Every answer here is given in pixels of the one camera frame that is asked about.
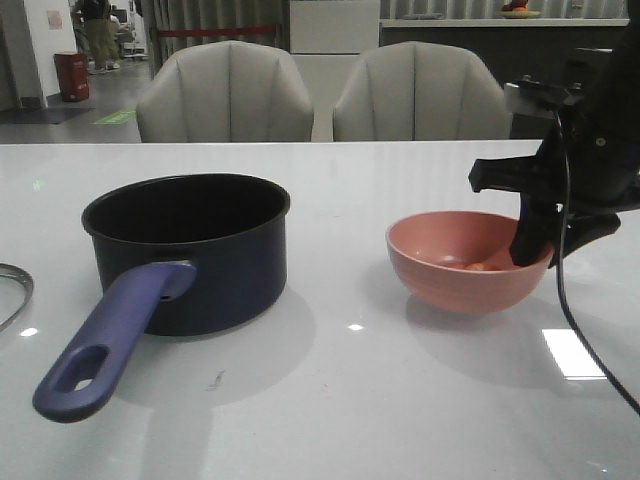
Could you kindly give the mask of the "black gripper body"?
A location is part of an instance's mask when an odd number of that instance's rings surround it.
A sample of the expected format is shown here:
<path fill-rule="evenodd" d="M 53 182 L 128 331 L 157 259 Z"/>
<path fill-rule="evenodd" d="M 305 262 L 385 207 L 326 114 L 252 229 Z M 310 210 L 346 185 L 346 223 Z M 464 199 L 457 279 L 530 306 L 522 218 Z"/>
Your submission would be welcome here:
<path fill-rule="evenodd" d="M 629 22 L 607 65 L 584 99 L 559 111 L 562 125 L 535 155 L 478 159 L 472 190 L 513 191 L 539 201 L 560 200 L 565 188 L 578 209 L 639 207 L 639 3 L 627 3 Z"/>

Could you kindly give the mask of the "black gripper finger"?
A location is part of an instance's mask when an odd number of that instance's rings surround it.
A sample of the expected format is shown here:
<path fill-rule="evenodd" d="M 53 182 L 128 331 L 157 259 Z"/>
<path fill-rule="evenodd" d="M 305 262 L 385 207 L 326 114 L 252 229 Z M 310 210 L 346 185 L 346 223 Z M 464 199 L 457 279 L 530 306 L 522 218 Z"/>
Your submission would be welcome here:
<path fill-rule="evenodd" d="M 570 215 L 564 220 L 563 211 L 549 213 L 547 222 L 549 239 L 554 248 L 549 269 L 587 244 L 614 234 L 621 225 L 616 214 Z"/>
<path fill-rule="evenodd" d="M 520 194 L 520 212 L 515 236 L 509 247 L 512 262 L 519 267 L 538 261 L 545 248 L 550 245 L 553 255 L 549 267 L 558 263 L 558 245 L 564 203 Z"/>

